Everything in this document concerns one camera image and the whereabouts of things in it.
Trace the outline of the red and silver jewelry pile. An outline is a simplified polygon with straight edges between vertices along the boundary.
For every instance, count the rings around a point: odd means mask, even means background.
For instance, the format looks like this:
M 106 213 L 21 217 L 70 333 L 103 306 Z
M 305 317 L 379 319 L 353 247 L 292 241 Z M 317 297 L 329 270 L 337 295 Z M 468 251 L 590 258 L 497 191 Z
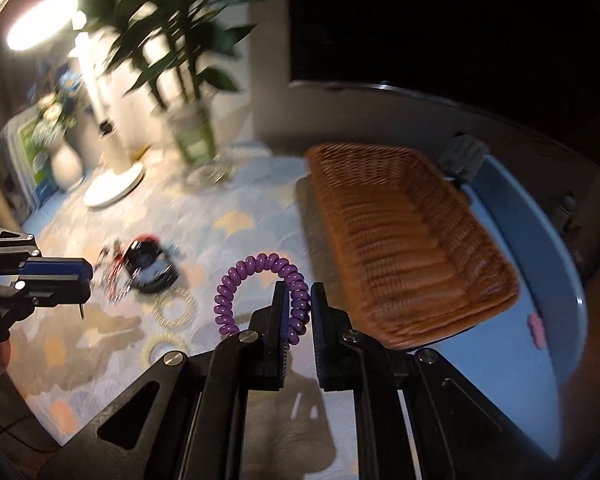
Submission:
M 107 300 L 119 302 L 131 289 L 131 280 L 125 275 L 124 250 L 121 240 L 114 240 L 99 252 L 94 266 L 94 277 Z

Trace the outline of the white ribbed flower vase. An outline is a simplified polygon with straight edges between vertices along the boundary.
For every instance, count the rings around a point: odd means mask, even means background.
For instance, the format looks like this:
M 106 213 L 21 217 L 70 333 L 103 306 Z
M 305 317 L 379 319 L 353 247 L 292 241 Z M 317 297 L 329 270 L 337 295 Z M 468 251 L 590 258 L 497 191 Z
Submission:
M 61 134 L 47 149 L 53 178 L 64 193 L 71 193 L 84 180 L 82 160 Z

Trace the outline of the black hair accessory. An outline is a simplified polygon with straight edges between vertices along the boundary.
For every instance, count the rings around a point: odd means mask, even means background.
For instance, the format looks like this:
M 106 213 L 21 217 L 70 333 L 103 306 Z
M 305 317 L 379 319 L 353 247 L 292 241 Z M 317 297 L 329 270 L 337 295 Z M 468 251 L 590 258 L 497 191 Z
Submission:
M 158 237 L 141 235 L 129 244 L 122 257 L 130 286 L 141 294 L 155 295 L 170 288 L 180 277 Z

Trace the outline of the green and white booklet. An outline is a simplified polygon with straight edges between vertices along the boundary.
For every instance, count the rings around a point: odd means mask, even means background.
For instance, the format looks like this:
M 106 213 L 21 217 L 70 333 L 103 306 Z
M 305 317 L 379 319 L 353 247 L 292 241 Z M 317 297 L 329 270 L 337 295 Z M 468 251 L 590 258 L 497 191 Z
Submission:
M 33 140 L 38 109 L 26 108 L 4 125 L 0 141 L 9 171 L 32 210 L 40 208 L 58 190 L 50 171 L 50 156 Z

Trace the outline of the patterned fan-motif table mat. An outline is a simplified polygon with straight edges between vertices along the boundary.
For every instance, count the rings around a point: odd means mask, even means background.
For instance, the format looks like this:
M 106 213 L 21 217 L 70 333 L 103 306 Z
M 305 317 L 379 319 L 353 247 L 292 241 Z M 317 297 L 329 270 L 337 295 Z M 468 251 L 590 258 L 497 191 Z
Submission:
M 230 176 L 198 192 L 184 186 L 174 152 L 154 148 L 144 165 L 142 182 L 120 202 L 93 210 L 82 191 L 57 194 L 24 224 L 44 255 L 88 261 L 114 240 L 155 235 L 174 253 L 178 287 L 185 290 L 155 315 L 152 298 L 128 292 L 112 304 L 96 285 L 83 311 L 40 309 L 12 329 L 9 378 L 57 444 L 67 443 L 164 352 L 198 354 L 219 343 L 213 299 L 236 262 L 274 252 L 305 276 L 313 273 L 301 220 L 303 159 L 242 146 Z M 284 388 L 249 398 L 242 474 L 358 474 L 352 398 L 320 389 L 310 336 L 291 348 Z

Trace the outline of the brown wicker basket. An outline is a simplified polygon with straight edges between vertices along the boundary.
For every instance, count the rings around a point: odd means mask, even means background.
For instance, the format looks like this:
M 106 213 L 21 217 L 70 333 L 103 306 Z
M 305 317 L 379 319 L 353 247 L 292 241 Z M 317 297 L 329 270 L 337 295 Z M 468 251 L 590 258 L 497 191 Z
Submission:
M 390 349 L 452 337 L 508 310 L 514 267 L 466 197 L 412 148 L 306 151 L 352 324 Z

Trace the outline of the blue and white flowers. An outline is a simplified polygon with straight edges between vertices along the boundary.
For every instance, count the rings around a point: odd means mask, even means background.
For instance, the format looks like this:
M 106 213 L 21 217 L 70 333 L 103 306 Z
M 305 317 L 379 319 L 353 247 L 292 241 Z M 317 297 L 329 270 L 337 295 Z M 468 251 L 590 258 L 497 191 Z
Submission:
M 35 103 L 38 118 L 33 141 L 40 148 L 50 148 L 78 123 L 78 111 L 85 100 L 82 76 L 62 64 L 47 74 L 46 92 Z

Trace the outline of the pink small object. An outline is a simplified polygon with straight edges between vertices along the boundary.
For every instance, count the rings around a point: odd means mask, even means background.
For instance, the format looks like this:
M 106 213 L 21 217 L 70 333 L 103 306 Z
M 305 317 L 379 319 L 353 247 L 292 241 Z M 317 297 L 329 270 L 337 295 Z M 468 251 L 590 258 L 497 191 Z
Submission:
M 546 347 L 546 333 L 542 318 L 536 312 L 533 312 L 528 315 L 527 322 L 535 348 L 538 350 L 544 349 Z

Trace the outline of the glass vase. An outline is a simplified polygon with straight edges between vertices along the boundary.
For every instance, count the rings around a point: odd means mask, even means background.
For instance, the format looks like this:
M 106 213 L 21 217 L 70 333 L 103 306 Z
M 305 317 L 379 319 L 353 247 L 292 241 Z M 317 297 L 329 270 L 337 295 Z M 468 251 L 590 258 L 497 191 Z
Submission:
M 232 172 L 232 160 L 215 137 L 209 100 L 184 103 L 170 110 L 166 128 L 180 153 L 182 176 L 188 188 L 210 188 Z

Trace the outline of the white desk lamp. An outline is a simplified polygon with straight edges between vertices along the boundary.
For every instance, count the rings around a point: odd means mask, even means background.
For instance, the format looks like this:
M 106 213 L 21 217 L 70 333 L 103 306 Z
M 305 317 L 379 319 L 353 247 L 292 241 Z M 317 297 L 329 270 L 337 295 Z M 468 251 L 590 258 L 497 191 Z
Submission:
M 73 51 L 78 57 L 88 102 L 99 122 L 105 120 L 94 68 L 88 65 L 86 16 L 78 9 L 78 0 L 42 0 L 24 12 L 9 29 L 6 42 L 10 50 L 23 52 L 42 46 L 67 27 L 72 28 Z M 131 193 L 145 175 L 141 162 L 126 154 L 117 130 L 103 132 L 98 143 L 106 169 L 85 192 L 84 204 L 91 209 L 107 207 Z

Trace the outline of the white plastic clip stand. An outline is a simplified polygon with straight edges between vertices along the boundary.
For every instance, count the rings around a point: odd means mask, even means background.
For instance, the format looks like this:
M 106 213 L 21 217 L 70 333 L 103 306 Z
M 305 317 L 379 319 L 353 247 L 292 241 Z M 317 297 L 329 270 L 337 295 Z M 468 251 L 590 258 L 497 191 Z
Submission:
M 438 159 L 438 166 L 451 182 L 460 188 L 476 176 L 490 146 L 466 132 L 457 132 L 446 144 Z

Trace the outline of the green bamboo plant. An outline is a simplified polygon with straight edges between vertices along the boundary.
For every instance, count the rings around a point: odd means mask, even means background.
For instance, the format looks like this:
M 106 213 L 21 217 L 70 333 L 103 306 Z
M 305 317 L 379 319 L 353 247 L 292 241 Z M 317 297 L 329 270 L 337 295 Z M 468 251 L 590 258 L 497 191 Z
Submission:
M 193 93 L 184 99 L 199 100 L 202 88 L 236 93 L 238 85 L 216 66 L 200 68 L 206 53 L 236 58 L 236 46 L 250 35 L 253 24 L 226 28 L 218 17 L 229 6 L 270 0 L 79 0 L 86 16 L 86 32 L 109 30 L 116 35 L 106 57 L 106 74 L 125 62 L 138 71 L 131 91 L 148 85 L 160 110 L 168 106 L 158 88 L 159 77 L 174 70 L 182 90 L 188 75 Z

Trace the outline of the black television screen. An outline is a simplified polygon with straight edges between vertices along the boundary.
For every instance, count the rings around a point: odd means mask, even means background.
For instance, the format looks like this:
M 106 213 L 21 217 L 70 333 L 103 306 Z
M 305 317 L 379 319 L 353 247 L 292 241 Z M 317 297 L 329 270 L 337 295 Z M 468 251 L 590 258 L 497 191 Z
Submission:
M 600 165 L 600 0 L 288 0 L 291 76 L 388 84 Z

